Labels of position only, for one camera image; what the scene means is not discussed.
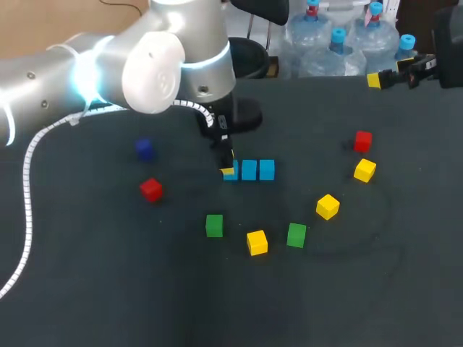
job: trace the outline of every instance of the black cable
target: black cable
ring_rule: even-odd
[[[132,7],[133,9],[136,9],[138,11],[138,13],[140,14],[140,17],[143,16],[143,13],[141,12],[141,10],[136,7],[135,5],[132,5],[132,4],[113,4],[111,2],[105,2],[104,0],[98,0],[99,2],[101,2],[102,4],[104,5],[109,5],[109,6],[127,6],[127,7]]]

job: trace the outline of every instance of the plastic water bottle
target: plastic water bottle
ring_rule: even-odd
[[[301,64],[301,76],[358,76],[365,74],[367,59],[356,48],[344,45],[346,30],[334,28],[328,48],[307,53]]]
[[[296,14],[284,29],[280,70],[283,78],[297,78],[301,58],[311,49],[327,46],[331,21],[319,15],[320,0],[307,0],[305,13]]]
[[[403,35],[400,38],[399,50],[396,55],[387,56],[383,59],[373,59],[372,62],[368,62],[367,73],[372,74],[384,70],[397,71],[398,61],[410,59],[417,55],[417,52],[413,51],[416,41],[413,35]]]
[[[372,59],[393,56],[399,47],[399,32],[389,22],[380,20],[382,12],[383,5],[372,2],[370,22],[365,26],[365,20],[355,20],[347,38],[347,44],[360,49],[369,63]]]

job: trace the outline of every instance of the black object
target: black object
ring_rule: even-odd
[[[437,11],[433,34],[441,87],[463,87],[463,7]]]
[[[277,25],[285,25],[288,22],[288,0],[231,0],[231,4]]]
[[[398,61],[397,67],[399,68],[398,72],[384,70],[378,73],[382,90],[403,82],[406,82],[410,89],[418,87],[422,80],[436,74],[436,57],[434,55],[419,54],[413,59]]]
[[[229,41],[236,78],[250,80],[267,75],[270,59],[262,45],[248,38],[229,38]]]
[[[221,127],[220,135],[230,135],[257,129],[262,123],[260,104],[250,98],[237,98],[233,93],[212,103],[203,104],[216,117],[216,124]],[[200,132],[205,137],[217,139],[217,129],[209,129],[204,117],[197,115]]]

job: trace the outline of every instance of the wooden wall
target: wooden wall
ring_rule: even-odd
[[[439,9],[452,6],[458,0],[401,0],[397,30],[417,38],[416,49],[420,53],[435,53],[433,36],[434,14]]]
[[[148,0],[105,0],[134,4]],[[117,33],[140,16],[136,9],[98,0],[0,0],[0,59],[32,54],[81,32]]]

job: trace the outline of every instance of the black bucket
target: black bucket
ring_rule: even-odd
[[[267,75],[270,59],[264,47],[248,38],[229,38],[229,41],[236,78],[251,80]]]

